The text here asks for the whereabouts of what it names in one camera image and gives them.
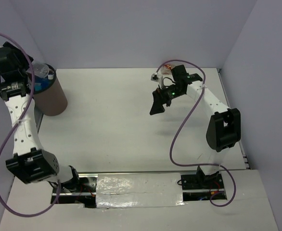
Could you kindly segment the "blue label bottle white cap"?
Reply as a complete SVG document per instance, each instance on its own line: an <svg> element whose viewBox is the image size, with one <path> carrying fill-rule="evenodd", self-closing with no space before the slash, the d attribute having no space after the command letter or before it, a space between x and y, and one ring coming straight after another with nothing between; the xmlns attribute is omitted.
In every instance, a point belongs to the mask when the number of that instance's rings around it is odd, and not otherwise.
<svg viewBox="0 0 282 231"><path fill-rule="evenodd" d="M51 69L49 70L46 77L35 76L35 92L39 92L48 88L49 85L52 83L53 79L54 71Z"/></svg>

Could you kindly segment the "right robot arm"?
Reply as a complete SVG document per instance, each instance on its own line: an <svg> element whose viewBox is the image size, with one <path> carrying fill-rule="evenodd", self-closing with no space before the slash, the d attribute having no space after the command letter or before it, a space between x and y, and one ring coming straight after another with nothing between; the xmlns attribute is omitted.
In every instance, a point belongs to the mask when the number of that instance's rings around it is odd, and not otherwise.
<svg viewBox="0 0 282 231"><path fill-rule="evenodd" d="M158 87L152 92L153 105L150 115L161 114L172 101L187 95L194 102L191 109L202 107L208 118L205 140L210 152L200 156L201 162L196 164L196 183L207 188L217 180L218 172L227 151L241 139L241 113L237 108L230 108L222 103L205 85L205 73L189 74L184 65L177 65L171 70L171 84L164 84L165 76L155 72L151 81Z"/></svg>

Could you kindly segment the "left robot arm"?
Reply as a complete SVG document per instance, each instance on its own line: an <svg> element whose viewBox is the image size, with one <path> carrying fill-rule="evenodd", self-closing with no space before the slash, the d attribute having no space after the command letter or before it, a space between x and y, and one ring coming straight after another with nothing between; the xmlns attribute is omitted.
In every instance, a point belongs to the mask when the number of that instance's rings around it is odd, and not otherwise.
<svg viewBox="0 0 282 231"><path fill-rule="evenodd" d="M72 166L62 166L56 156L44 150L35 122L35 102L30 94L29 62L22 52L6 42L0 46L0 97L12 122L13 157L7 169L25 184L48 181L69 192L81 187L81 179Z"/></svg>

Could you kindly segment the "brown round waste bin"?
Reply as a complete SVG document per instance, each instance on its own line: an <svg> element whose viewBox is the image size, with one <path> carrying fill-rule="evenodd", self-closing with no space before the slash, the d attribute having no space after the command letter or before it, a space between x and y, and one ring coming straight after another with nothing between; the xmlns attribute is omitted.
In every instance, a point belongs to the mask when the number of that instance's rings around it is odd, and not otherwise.
<svg viewBox="0 0 282 231"><path fill-rule="evenodd" d="M67 108L68 101L63 88L58 80L56 70L49 64L47 66L53 72L53 79L48 87L35 91L35 106L46 116L58 116Z"/></svg>

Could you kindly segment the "red label bottle red cap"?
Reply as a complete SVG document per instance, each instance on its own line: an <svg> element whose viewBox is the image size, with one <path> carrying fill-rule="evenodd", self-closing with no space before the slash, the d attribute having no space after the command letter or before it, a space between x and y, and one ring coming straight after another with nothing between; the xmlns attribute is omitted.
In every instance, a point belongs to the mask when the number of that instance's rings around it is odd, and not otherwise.
<svg viewBox="0 0 282 231"><path fill-rule="evenodd" d="M171 70L175 67L174 64L164 64L161 69L160 69L160 73L162 75L171 75Z"/></svg>

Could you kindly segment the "silver foil tape sheet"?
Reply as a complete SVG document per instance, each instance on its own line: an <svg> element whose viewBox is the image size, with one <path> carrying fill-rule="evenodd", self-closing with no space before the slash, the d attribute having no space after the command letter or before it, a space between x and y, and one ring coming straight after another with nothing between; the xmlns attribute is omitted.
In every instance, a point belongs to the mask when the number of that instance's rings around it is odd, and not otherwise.
<svg viewBox="0 0 282 231"><path fill-rule="evenodd" d="M184 205L179 173L100 174L97 208L175 207Z"/></svg>

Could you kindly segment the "metal base rail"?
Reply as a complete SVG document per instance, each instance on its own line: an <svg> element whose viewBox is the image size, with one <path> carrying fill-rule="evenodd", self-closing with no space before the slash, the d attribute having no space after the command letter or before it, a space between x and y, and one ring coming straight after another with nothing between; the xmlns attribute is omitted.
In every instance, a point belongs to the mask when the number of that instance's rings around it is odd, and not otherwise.
<svg viewBox="0 0 282 231"><path fill-rule="evenodd" d="M59 204L86 208L175 207L189 201L227 200L222 175L203 181L196 172L82 174L80 186L61 191Z"/></svg>

